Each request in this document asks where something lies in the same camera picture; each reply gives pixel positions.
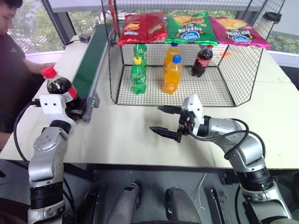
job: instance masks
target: black shirt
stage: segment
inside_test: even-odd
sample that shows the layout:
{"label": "black shirt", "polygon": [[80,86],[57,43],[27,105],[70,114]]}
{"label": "black shirt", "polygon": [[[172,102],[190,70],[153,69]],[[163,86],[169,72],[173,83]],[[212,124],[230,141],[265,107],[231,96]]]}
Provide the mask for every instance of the black shirt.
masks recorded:
{"label": "black shirt", "polygon": [[0,35],[0,132],[11,133],[14,121],[34,97],[44,79],[27,69],[22,49],[8,35]]}

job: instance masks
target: red bottle cap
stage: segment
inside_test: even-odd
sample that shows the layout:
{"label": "red bottle cap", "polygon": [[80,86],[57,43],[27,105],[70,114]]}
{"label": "red bottle cap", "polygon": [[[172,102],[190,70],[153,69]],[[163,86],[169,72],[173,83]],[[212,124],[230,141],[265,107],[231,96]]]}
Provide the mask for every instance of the red bottle cap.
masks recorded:
{"label": "red bottle cap", "polygon": [[53,78],[57,74],[55,69],[52,67],[43,67],[41,73],[45,78]]}

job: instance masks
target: metal wire rack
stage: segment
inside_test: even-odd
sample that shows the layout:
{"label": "metal wire rack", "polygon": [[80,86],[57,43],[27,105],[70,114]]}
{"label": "metal wire rack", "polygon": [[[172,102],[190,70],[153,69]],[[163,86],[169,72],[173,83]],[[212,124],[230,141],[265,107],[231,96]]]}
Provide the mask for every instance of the metal wire rack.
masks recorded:
{"label": "metal wire rack", "polygon": [[135,95],[130,70],[133,66],[134,44],[117,45],[125,15],[164,11],[167,16],[208,12],[211,16],[226,16],[246,20],[267,38],[273,23],[263,20],[266,12],[279,13],[284,0],[113,0],[117,26],[115,33],[109,0],[101,0],[107,31],[111,99],[118,105],[181,105],[184,98],[197,93],[203,106],[234,107],[250,100],[263,49],[220,44],[213,48],[213,58],[200,77],[191,76],[199,45],[179,44],[183,71],[178,89],[169,95],[163,92],[162,66],[166,49],[164,41],[147,44],[147,89]]}

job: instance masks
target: orange soda bottle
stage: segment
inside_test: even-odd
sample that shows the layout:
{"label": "orange soda bottle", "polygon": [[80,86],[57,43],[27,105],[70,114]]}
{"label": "orange soda bottle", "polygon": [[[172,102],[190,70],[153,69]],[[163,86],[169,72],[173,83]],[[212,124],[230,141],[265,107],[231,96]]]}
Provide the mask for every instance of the orange soda bottle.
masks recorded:
{"label": "orange soda bottle", "polygon": [[177,90],[179,81],[181,80],[182,69],[181,56],[175,55],[172,62],[167,66],[167,72],[164,77],[164,92],[173,94]]}
{"label": "orange soda bottle", "polygon": [[163,64],[163,73],[166,74],[167,66],[172,62],[173,56],[179,55],[179,48],[177,43],[171,43],[171,45],[166,50],[166,57]]}

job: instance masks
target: coca-cola bottle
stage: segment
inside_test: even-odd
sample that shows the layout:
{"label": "coca-cola bottle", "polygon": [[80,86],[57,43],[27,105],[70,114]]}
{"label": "coca-cola bottle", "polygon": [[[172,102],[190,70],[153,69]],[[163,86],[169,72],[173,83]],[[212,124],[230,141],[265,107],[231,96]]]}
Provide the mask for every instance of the coca-cola bottle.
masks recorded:
{"label": "coca-cola bottle", "polygon": [[212,48],[213,45],[207,45],[198,52],[197,58],[192,67],[193,76],[201,77],[202,74],[204,74],[206,67],[209,66],[209,63],[213,57]]}
{"label": "coca-cola bottle", "polygon": [[49,93],[60,94],[66,102],[66,114],[78,120],[84,114],[86,103],[78,95],[77,90],[74,88],[70,80],[61,77],[57,74],[52,67],[42,68],[42,76],[47,79],[47,89]]}

